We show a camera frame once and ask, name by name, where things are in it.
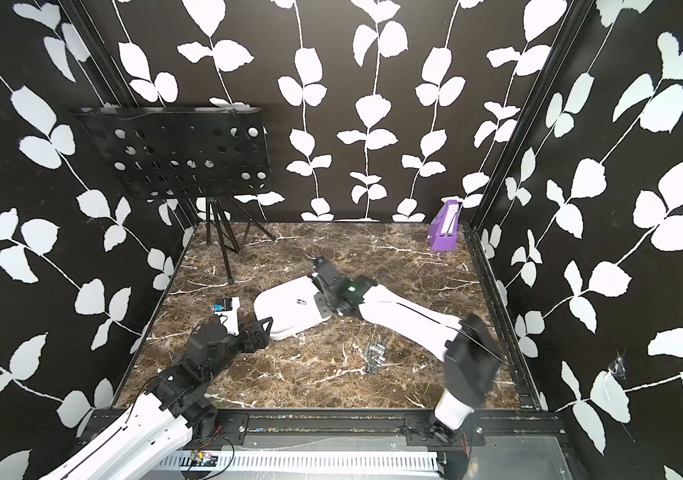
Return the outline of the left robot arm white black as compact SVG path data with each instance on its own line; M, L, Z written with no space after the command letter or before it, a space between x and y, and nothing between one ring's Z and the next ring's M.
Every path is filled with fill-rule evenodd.
M199 324L173 364L149 381L133 405L47 479L140 479L194 440L209 441L218 410L206 398L241 354L266 348L274 320L231 334L219 316Z

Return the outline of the black music stand tripod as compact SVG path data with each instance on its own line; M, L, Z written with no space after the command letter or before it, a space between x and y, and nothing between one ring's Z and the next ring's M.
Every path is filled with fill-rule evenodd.
M233 230L231 220L227 218L224 209L224 200L229 200L239 212L246 216L247 222L243 238L239 240ZM206 226L206 243L211 245L213 243L213 231L217 233L217 244L221 250L227 280L230 285L233 285L236 280L233 274L229 253L241 254L245 243L248 240L250 231L253 227L260 230L271 242L277 241L277 236L269 232L262 222L259 222L252 214L249 214L245 208L235 202L234 198L229 197L206 197L205 198L205 226Z

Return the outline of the black perforated music stand desk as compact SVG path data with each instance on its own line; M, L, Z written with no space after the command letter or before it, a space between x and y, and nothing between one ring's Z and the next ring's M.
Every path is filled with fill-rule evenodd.
M272 189L259 107L81 108L103 164L137 200L259 195Z

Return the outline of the pile of chrome sockets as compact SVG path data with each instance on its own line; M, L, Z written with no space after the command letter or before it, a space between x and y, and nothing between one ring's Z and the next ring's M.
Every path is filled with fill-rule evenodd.
M363 352L363 358L365 358L363 371L367 374L376 374L387 363L385 354L387 354L387 339L369 342Z

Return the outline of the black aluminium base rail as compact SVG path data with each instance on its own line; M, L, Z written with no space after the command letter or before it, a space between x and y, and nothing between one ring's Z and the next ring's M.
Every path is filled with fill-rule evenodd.
M97 412L88 424L89 430L99 428L102 432L126 410ZM483 478L495 469L509 474L515 468L523 469L525 478L531 478L533 468L541 462L555 466L557 478L587 476L569 445L563 423L553 413L477 409L463 422L455 441L449 445L423 435L431 427L431 414L433 410L427 409L218 409L218 428L212 440L194 440L170 455L184 452L198 459L206 451L276 451L251 444L254 439L270 435L323 438L373 435L405 441L387 452L437 453L441 470L429 477L459 479L477 467ZM214 479L232 473L181 474Z

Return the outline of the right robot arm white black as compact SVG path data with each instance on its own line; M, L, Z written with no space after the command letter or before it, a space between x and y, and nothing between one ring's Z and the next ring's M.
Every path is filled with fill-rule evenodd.
M383 326L431 352L443 362L443 394L423 435L452 444L467 420L493 390L505 364L485 322L477 315L459 318L415 304L363 275L349 279L329 260L314 260L313 284L325 306Z

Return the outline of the white plastic storage tray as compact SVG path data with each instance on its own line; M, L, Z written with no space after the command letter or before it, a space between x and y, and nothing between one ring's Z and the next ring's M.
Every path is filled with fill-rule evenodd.
M257 320L272 318L270 338L279 341L329 320L334 312L311 276L262 292L254 301Z

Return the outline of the purple stapler box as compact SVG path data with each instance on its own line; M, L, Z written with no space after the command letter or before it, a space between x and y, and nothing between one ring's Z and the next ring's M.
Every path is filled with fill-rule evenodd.
M461 204L457 200L449 200L429 224L427 240L431 250L451 251L457 247L459 239L459 214Z

